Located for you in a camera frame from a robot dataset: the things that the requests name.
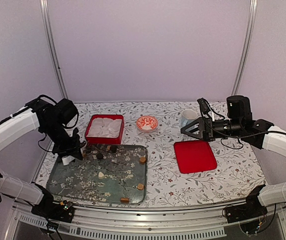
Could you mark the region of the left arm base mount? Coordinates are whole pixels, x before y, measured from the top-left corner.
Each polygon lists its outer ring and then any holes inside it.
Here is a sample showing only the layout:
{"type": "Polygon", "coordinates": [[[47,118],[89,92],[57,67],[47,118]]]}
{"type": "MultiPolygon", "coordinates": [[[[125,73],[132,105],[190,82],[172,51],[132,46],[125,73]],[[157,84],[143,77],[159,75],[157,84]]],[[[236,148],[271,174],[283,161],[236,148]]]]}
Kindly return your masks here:
{"type": "Polygon", "coordinates": [[[31,213],[48,220],[72,223],[75,208],[70,201],[54,202],[51,198],[44,198],[39,204],[32,207],[31,213]]]}

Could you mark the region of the silver tongs white handle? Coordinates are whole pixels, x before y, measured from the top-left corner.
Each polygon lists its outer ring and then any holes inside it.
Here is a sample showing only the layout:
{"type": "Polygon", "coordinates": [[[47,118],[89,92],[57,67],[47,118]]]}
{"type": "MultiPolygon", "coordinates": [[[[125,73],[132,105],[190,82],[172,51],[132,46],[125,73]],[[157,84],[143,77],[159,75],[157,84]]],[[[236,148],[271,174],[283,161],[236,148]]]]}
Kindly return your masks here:
{"type": "Polygon", "coordinates": [[[79,160],[82,161],[84,159],[83,157],[83,153],[85,153],[82,150],[79,151],[73,151],[73,152],[69,152],[66,155],[64,155],[61,160],[62,160],[62,164],[64,166],[67,166],[68,164],[70,164],[71,162],[73,162],[74,160],[79,160]]]}

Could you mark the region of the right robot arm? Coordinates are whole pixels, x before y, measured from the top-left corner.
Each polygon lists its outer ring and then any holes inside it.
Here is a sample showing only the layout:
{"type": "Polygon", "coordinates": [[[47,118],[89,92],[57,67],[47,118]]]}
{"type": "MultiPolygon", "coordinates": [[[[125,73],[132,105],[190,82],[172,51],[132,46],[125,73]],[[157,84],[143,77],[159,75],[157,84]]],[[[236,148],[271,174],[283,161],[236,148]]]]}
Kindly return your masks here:
{"type": "MultiPolygon", "coordinates": [[[[212,142],[216,139],[233,138],[250,144],[257,149],[274,152],[286,158],[286,131],[272,122],[254,120],[250,100],[246,96],[232,95],[226,99],[227,118],[216,120],[210,116],[213,108],[204,98],[197,100],[200,117],[185,123],[180,132],[189,137],[212,142]]],[[[246,198],[241,213],[252,218],[272,204],[286,203],[286,182],[257,186],[246,198]]]]}

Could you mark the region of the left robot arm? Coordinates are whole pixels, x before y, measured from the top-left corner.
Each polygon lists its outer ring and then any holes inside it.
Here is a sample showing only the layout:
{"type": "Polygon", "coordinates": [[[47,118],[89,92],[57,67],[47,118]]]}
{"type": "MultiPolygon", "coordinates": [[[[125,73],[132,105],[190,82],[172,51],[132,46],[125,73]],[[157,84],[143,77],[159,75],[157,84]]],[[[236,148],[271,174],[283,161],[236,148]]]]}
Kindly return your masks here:
{"type": "Polygon", "coordinates": [[[46,216],[57,213],[53,197],[42,187],[29,183],[24,178],[32,173],[28,167],[36,159],[26,135],[39,132],[53,143],[50,153],[57,155],[63,165],[74,160],[83,160],[79,131],[72,120],[79,119],[74,103],[66,98],[55,101],[47,95],[29,101],[15,113],[0,121],[0,194],[20,199],[37,206],[46,216]]]}

